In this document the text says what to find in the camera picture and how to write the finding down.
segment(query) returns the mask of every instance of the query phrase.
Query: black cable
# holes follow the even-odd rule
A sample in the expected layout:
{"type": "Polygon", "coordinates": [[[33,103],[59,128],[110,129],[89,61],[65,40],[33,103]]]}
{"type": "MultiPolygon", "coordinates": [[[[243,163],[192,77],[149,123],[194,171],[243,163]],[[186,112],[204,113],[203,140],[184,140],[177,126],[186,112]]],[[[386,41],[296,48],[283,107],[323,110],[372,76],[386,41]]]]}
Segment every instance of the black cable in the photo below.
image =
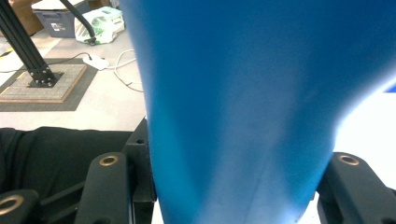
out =
{"type": "MultiPolygon", "coordinates": [[[[47,65],[54,65],[54,64],[58,64],[58,63],[66,63],[66,62],[69,62],[70,60],[73,60],[73,59],[77,58],[81,54],[87,54],[88,57],[92,60],[91,55],[89,53],[82,52],[82,53],[74,56],[73,58],[69,58],[69,59],[66,59],[66,60],[63,60],[63,61],[59,61],[59,62],[56,62],[56,63],[47,63],[47,65]]],[[[9,70],[9,71],[0,71],[0,73],[10,73],[10,72],[20,72],[20,71],[24,72],[24,71],[27,71],[27,69],[15,69],[15,70],[9,70]]]]}

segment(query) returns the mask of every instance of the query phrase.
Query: white cable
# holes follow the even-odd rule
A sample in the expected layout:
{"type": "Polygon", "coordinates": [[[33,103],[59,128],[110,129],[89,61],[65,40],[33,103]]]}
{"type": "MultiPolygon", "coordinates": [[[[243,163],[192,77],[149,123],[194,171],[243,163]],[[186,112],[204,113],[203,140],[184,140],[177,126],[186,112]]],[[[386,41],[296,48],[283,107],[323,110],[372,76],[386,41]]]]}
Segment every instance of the white cable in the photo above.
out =
{"type": "Polygon", "coordinates": [[[128,63],[132,63],[132,62],[136,61],[136,58],[134,58],[134,59],[132,59],[132,60],[130,60],[130,61],[128,61],[128,62],[125,62],[125,63],[123,63],[123,64],[119,64],[122,55],[124,55],[124,54],[127,53],[127,52],[131,52],[131,51],[134,51],[134,49],[127,49],[127,50],[125,50],[124,52],[122,52],[122,53],[119,55],[119,58],[117,59],[116,65],[114,65],[114,66],[109,66],[109,67],[107,68],[107,69],[114,69],[114,71],[113,71],[114,75],[116,75],[117,78],[118,78],[119,80],[121,80],[121,81],[122,81],[125,85],[127,85],[127,86],[132,85],[132,84],[142,84],[141,82],[137,82],[137,81],[127,81],[127,80],[124,80],[124,79],[120,78],[120,75],[119,75],[119,73],[118,73],[118,71],[117,71],[117,68],[123,67],[123,66],[125,66],[125,65],[128,64],[128,63]]]}

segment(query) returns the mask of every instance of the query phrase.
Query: black metal bracket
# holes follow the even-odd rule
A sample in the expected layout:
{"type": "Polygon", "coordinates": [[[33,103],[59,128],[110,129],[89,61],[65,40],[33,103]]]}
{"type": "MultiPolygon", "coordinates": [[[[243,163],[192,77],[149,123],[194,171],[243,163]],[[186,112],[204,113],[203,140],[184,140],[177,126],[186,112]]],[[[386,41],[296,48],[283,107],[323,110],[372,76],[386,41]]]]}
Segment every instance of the black metal bracket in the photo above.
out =
{"type": "Polygon", "coordinates": [[[140,216],[147,213],[140,209],[147,210],[157,200],[146,120],[138,125],[122,152],[92,161],[85,182],[41,202],[35,191],[27,192],[27,196],[23,190],[0,195],[0,223],[146,224],[147,219],[140,216]],[[10,210],[13,204],[2,201],[9,194],[22,197],[18,209],[10,210]]]}
{"type": "Polygon", "coordinates": [[[0,0],[0,28],[8,43],[25,65],[34,83],[42,84],[38,87],[44,88],[55,85],[58,79],[41,57],[8,0],[0,0]]]}
{"type": "Polygon", "coordinates": [[[359,157],[334,152],[318,187],[322,224],[396,224],[396,196],[359,157]]]}
{"type": "MultiPolygon", "coordinates": [[[[61,0],[61,2],[86,27],[91,37],[87,42],[94,46],[96,44],[96,37],[88,21],[67,0],[61,0]]],[[[32,39],[23,28],[21,21],[9,5],[8,0],[0,0],[0,29],[32,77],[33,80],[29,83],[29,87],[52,88],[61,78],[62,74],[53,73],[50,70],[49,65],[38,52],[32,39]]]]}

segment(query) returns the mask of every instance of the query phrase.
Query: black fabric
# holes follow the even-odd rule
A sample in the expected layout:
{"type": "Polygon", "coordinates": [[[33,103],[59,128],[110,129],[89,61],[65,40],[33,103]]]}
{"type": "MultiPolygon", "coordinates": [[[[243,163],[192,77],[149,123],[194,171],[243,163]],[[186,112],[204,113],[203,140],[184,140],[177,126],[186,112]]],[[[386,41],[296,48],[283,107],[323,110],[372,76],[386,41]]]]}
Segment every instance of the black fabric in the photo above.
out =
{"type": "Polygon", "coordinates": [[[0,129],[0,193],[36,190],[48,198],[85,180],[97,156],[121,151],[131,132],[43,127],[24,132],[0,129]]]}

